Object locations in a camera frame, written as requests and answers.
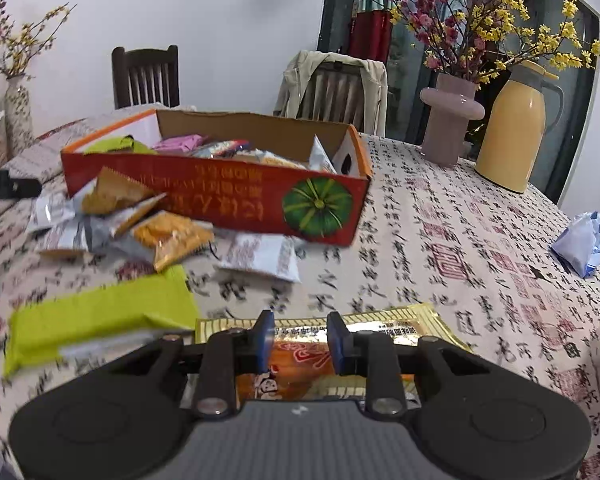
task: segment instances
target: flower arrangement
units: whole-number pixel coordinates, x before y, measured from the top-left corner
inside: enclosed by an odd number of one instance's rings
[[[17,29],[12,17],[6,12],[6,0],[0,0],[0,73],[7,79],[28,76],[31,60],[42,51],[53,47],[56,33],[66,22],[75,6],[56,7],[35,23],[23,23]]]
[[[523,0],[392,1],[392,23],[404,22],[427,47],[427,67],[477,84],[524,60],[546,59],[564,70],[590,68],[600,57],[600,40],[578,38],[577,0],[564,0],[565,18],[555,32],[516,26],[530,18]]]

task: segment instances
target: pink vase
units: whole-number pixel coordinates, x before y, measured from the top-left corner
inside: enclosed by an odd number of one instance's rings
[[[420,150],[424,158],[447,168],[458,162],[469,120],[484,117],[484,107],[474,96],[474,83],[443,73],[438,74],[435,88],[420,91],[420,99],[431,106]]]

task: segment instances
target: green snack package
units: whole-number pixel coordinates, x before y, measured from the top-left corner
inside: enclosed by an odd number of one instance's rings
[[[108,152],[127,152],[127,153],[158,153],[142,142],[134,140],[131,136],[111,137],[94,142],[84,150],[85,153],[108,153]]]
[[[21,308],[9,320],[8,377],[25,366],[59,359],[62,348],[142,329],[194,330],[198,307],[182,266],[132,282]]]

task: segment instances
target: white floral vase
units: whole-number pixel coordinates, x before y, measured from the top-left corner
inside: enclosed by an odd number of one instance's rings
[[[12,158],[35,142],[31,123],[29,91],[22,81],[24,76],[7,79],[4,94],[4,119],[7,129],[8,157]]]

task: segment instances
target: snack package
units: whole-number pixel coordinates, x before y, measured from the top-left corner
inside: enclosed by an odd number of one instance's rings
[[[581,278],[590,276],[600,264],[600,213],[577,215],[551,248]]]
[[[76,210],[89,215],[107,215],[133,206],[154,195],[144,184],[109,168],[102,168],[95,184],[88,183],[74,196]]]
[[[193,330],[198,306],[181,266],[136,280],[65,294],[21,308],[9,320],[5,377],[75,354],[76,345],[137,330]]]
[[[417,345],[423,335],[435,335],[469,351],[440,319],[429,304],[414,304],[368,314],[342,316],[352,332],[384,332],[396,344]],[[253,327],[253,319],[200,319],[196,326],[196,343],[204,343],[215,332],[229,328]],[[415,397],[413,377],[402,376],[408,399]],[[362,377],[334,375],[325,319],[277,319],[269,370],[260,375],[236,377],[238,398],[301,400],[324,397],[359,397],[365,395]]]
[[[74,202],[64,193],[51,193],[34,200],[26,232],[49,229],[75,217]]]
[[[153,264],[157,272],[214,240],[208,224],[160,211],[133,227],[112,245]]]
[[[228,158],[248,147],[248,140],[220,140],[204,144],[190,153],[197,158]]]
[[[116,211],[104,218],[88,217],[87,242],[89,250],[96,251],[108,245],[112,238],[118,238],[141,221],[144,216],[166,197],[166,193],[142,200],[136,205]]]
[[[241,152],[234,156],[234,160],[242,160],[244,162],[252,162],[255,164],[265,164],[266,166],[281,166],[283,168],[297,168],[306,170],[299,162],[294,162],[283,156],[276,155],[271,152],[263,152],[262,150],[250,150]]]
[[[206,137],[198,134],[170,137],[169,139],[163,139],[158,142],[153,149],[158,153],[187,153],[199,147],[205,141],[205,138]]]
[[[70,258],[88,251],[84,219],[73,218],[54,226],[36,246],[45,256]]]
[[[109,137],[94,142],[84,153],[156,153],[154,150],[135,140],[132,136]]]
[[[294,241],[285,235],[238,233],[218,267],[300,282]]]
[[[309,155],[309,169],[325,173],[338,173],[333,167],[329,155],[324,151],[318,136],[314,136],[314,145],[311,148],[311,155]]]

